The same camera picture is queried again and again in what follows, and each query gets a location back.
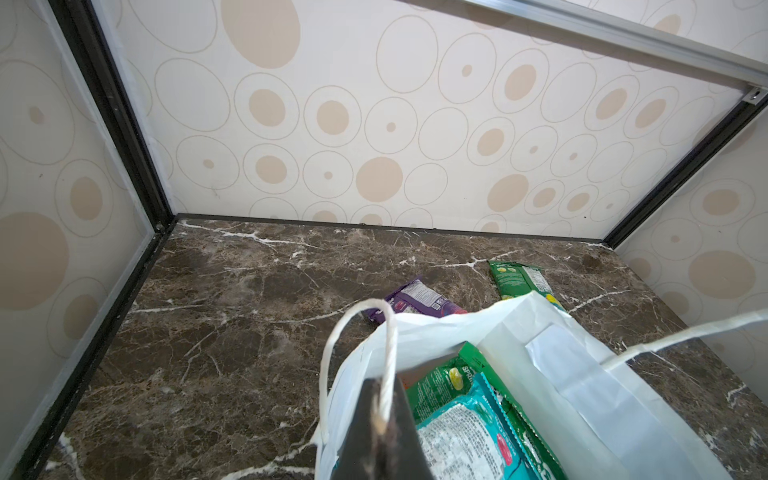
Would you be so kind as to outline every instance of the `snack package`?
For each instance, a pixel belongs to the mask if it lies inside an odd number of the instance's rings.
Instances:
[[[467,313],[466,310],[415,278],[385,297],[395,313],[421,313],[429,316],[447,316],[453,313]],[[381,310],[367,310],[366,315],[376,324],[384,323]]]
[[[458,356],[447,360],[406,390],[415,422],[423,422],[447,402],[466,394],[474,385],[477,373],[485,375],[498,397],[511,427],[510,435],[527,460],[523,469],[530,471],[531,478],[566,480],[552,450],[482,353],[471,343],[465,343]]]
[[[416,426],[429,471],[439,480],[534,479],[523,461],[488,381],[472,387]]]
[[[514,262],[495,262],[493,260],[489,260],[488,265],[491,266],[491,274],[498,287],[498,292],[502,295],[502,300],[535,291],[549,300],[552,305],[565,311],[558,299],[552,295],[552,288],[537,266]]]

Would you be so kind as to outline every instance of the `wall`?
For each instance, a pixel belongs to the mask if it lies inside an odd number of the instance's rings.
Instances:
[[[43,18],[35,3],[0,0],[0,478],[149,233]]]
[[[183,212],[602,238],[741,96],[461,2],[102,1]]]
[[[667,33],[768,62],[766,0],[568,0]],[[713,91],[720,88],[714,85]]]
[[[768,307],[767,151],[763,113],[617,248],[688,325]],[[704,341],[768,403],[768,323]]]

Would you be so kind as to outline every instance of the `barcode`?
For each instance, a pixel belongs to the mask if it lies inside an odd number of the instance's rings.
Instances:
[[[426,286],[421,280],[414,281],[402,289],[402,292],[426,306],[433,306],[435,302],[442,298],[442,295]]]
[[[541,275],[541,272],[533,268],[528,268],[527,266],[524,266],[523,270],[525,270],[528,277],[531,279],[531,282],[533,282],[533,284],[536,285],[536,288],[541,292],[552,293],[552,288],[549,286],[549,283],[547,283],[547,279],[544,278],[544,275]]]

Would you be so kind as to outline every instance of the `white rope handle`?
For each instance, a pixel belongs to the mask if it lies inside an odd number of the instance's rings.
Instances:
[[[326,347],[323,349],[323,359],[320,360],[320,401],[319,410],[320,418],[318,421],[318,428],[323,440],[323,444],[328,443],[328,368],[331,363],[331,355],[333,354],[333,346],[336,345],[336,341],[341,335],[341,331],[344,329],[347,323],[357,313],[363,310],[378,309],[384,312],[384,319],[386,321],[386,346],[384,354],[384,375],[382,377],[382,385],[379,390],[379,401],[376,403],[376,410],[373,417],[373,427],[376,431],[383,435],[386,431],[386,426],[389,423],[389,413],[392,410],[392,393],[395,389],[395,360],[397,359],[397,322],[395,320],[395,312],[392,307],[381,299],[368,299],[362,302],[355,303],[349,310],[344,313],[341,320],[333,327],[331,334],[328,335],[326,340]]]
[[[761,322],[768,319],[768,309],[757,310],[755,312],[742,313],[741,315],[732,316],[729,319],[718,320],[717,322],[702,323],[701,325],[692,326],[680,332],[673,333],[672,335],[665,336],[663,339],[656,340],[651,343],[641,343],[639,345],[631,346],[623,351],[619,356],[608,359],[602,363],[603,368],[611,370],[622,363],[632,360],[634,357],[644,352],[658,352],[661,349],[665,349],[668,346],[672,346],[676,343],[684,342],[686,340],[694,339],[700,336],[713,335],[714,333],[727,332],[729,330],[737,329],[741,326],[749,325],[750,323]]]

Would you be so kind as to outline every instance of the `brown marble surface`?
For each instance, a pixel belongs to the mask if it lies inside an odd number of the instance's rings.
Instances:
[[[616,352],[683,328],[600,244],[182,220],[41,478],[312,478],[319,360],[341,312],[417,275],[479,310],[499,299],[491,258],[544,267]],[[332,370],[372,331],[352,321]],[[768,408],[702,342],[632,367],[734,478],[768,478]]]

